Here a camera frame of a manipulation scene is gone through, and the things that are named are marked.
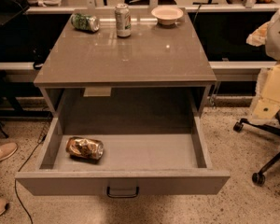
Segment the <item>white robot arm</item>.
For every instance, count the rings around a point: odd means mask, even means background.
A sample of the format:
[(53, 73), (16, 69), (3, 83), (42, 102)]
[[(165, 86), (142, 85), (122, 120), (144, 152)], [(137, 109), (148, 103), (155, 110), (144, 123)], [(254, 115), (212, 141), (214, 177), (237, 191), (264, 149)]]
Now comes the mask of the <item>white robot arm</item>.
[(251, 119), (272, 119), (280, 110), (280, 8), (246, 39), (248, 45), (264, 45), (266, 54), (275, 60), (271, 68), (259, 72), (256, 96), (250, 106)]

